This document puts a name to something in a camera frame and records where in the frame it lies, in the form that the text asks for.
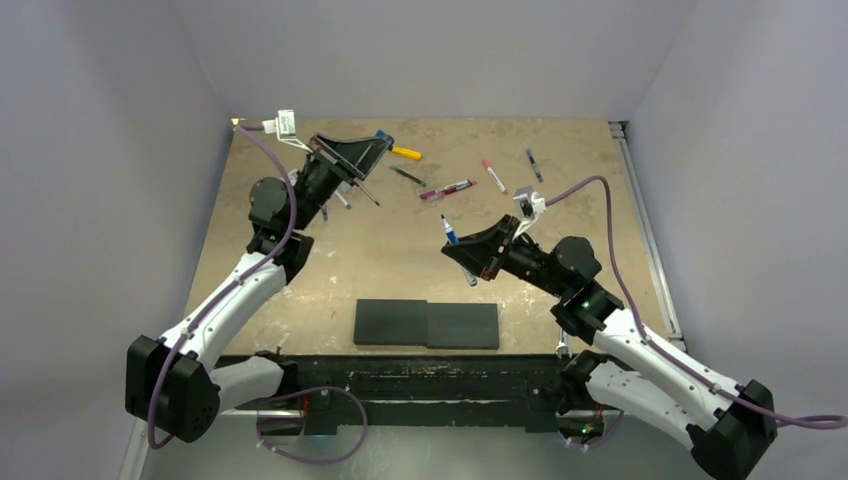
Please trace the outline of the blue white marker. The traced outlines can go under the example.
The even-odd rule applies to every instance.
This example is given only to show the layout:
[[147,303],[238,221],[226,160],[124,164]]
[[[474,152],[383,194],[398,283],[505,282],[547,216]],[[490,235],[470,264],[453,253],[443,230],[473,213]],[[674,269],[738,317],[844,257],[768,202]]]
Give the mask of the blue white marker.
[[[444,232],[445,232],[445,235],[448,239],[448,242],[450,244],[456,244],[458,242],[458,237],[456,235],[456,232],[455,232],[453,226],[450,224],[450,222],[448,221],[448,219],[446,218],[445,215],[441,214],[440,218],[441,218],[443,228],[444,228]],[[478,285],[477,278],[474,276],[473,273],[468,271],[465,267],[460,267],[460,270],[462,271],[462,273],[463,273],[463,275],[466,279],[466,282],[468,283],[468,285],[470,287],[474,288]]]

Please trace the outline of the pink cap white marker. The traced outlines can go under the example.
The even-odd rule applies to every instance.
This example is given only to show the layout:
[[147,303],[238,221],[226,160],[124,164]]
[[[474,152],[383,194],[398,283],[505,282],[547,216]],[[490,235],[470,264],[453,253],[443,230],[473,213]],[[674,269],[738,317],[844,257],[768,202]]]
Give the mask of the pink cap white marker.
[[505,184],[504,184],[504,183],[502,182],[502,180],[500,179],[500,177],[498,176],[498,174],[496,173],[496,171],[495,171],[495,169],[493,168],[493,165],[491,164],[491,162],[490,162],[488,159],[483,159],[483,160],[481,161],[481,163],[482,163],[482,166],[484,167],[484,169],[487,171],[487,173],[488,173],[488,174],[491,176],[491,178],[493,179],[493,181],[494,181],[495,185],[497,186],[498,190],[499,190],[499,191],[500,191],[503,195],[507,195],[507,194],[509,193],[509,191],[508,191],[508,189],[506,188]]

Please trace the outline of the dark blue gel pen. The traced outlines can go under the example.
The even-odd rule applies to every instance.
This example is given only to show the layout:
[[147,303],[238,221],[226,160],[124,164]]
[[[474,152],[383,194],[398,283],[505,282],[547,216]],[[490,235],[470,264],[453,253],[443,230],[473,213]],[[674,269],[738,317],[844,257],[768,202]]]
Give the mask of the dark blue gel pen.
[[544,181],[543,175],[542,175],[541,170],[539,168],[538,162],[535,160],[532,149],[529,146],[527,146],[525,148],[525,154],[527,156],[527,159],[529,161],[529,164],[531,166],[531,169],[532,169],[537,181],[539,183],[542,183]]

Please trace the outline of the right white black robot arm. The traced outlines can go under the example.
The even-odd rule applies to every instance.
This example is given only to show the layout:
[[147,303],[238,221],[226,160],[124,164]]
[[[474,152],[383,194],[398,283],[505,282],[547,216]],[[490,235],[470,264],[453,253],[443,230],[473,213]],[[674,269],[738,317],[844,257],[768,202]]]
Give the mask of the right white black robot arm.
[[506,215],[481,232],[449,234],[441,251],[481,280],[507,272],[557,298],[556,323],[590,347],[561,371],[559,413],[622,410],[678,441],[714,479],[747,478],[776,439],[770,390],[711,370],[639,324],[596,281],[601,265],[587,239],[568,236],[545,252]]

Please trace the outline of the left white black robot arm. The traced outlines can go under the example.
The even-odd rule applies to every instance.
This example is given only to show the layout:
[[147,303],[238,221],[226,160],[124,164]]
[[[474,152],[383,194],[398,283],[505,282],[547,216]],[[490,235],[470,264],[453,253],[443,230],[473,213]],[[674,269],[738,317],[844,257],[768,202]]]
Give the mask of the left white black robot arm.
[[125,409],[145,421],[147,441],[199,439],[220,412],[262,398],[284,409],[298,382],[275,354],[219,367],[225,347],[272,297],[304,268],[314,245],[304,230],[343,183],[364,186],[391,136],[338,140],[316,133],[303,144],[295,176],[281,169],[257,180],[248,195],[252,236],[232,272],[197,308],[164,333],[139,336],[128,348]]

